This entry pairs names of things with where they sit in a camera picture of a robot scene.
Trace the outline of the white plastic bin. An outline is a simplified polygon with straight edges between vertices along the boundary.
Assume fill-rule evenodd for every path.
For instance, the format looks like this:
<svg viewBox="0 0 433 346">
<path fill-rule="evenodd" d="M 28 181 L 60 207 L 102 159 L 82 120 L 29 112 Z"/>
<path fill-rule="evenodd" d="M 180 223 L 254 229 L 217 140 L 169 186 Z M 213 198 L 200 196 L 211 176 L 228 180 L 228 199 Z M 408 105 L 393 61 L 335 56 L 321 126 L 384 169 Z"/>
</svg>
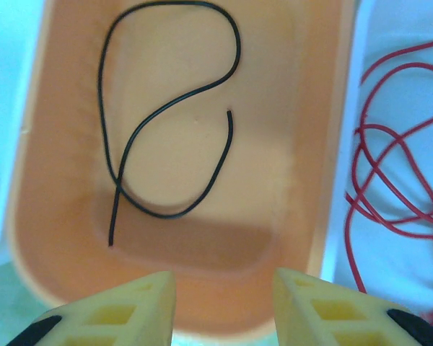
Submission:
<svg viewBox="0 0 433 346">
<path fill-rule="evenodd" d="M 354 0 L 321 278 L 433 321 L 433 0 Z"/>
<path fill-rule="evenodd" d="M 0 266 L 10 261 L 6 209 L 40 32 L 52 0 L 0 0 Z"/>
</svg>

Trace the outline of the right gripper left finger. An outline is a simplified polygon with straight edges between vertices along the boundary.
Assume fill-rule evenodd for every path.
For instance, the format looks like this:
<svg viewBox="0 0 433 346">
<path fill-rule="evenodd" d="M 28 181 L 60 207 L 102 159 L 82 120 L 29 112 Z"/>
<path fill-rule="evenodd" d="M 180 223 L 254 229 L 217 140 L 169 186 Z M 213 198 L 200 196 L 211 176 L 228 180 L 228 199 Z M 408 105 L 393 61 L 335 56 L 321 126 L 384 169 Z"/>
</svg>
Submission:
<svg viewBox="0 0 433 346">
<path fill-rule="evenodd" d="M 171 346 L 176 285 L 162 271 L 40 315 L 10 346 Z"/>
</svg>

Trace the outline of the orange plastic bin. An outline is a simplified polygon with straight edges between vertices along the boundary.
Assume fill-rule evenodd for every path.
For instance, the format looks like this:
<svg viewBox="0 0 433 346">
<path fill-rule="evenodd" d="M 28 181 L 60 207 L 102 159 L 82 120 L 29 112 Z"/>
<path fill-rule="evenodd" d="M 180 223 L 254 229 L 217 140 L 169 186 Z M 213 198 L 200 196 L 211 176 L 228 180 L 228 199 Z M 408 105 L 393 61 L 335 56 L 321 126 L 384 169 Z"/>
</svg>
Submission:
<svg viewBox="0 0 433 346">
<path fill-rule="evenodd" d="M 52 0 L 40 32 L 6 217 L 27 287 L 59 306 L 153 272 L 175 274 L 178 337 L 228 343 L 274 332 L 272 279 L 318 276 L 346 89 L 354 0 L 209 0 L 199 6 Z"/>
</svg>

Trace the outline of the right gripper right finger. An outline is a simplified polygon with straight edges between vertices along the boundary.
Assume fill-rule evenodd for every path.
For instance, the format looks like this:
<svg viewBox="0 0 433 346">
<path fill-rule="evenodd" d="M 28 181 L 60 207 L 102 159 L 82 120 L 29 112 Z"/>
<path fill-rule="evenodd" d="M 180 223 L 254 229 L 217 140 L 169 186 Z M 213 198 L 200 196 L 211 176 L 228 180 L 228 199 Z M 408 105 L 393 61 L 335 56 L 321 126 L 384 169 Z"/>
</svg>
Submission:
<svg viewBox="0 0 433 346">
<path fill-rule="evenodd" d="M 287 268 L 273 278 L 279 346 L 433 346 L 405 307 Z"/>
</svg>

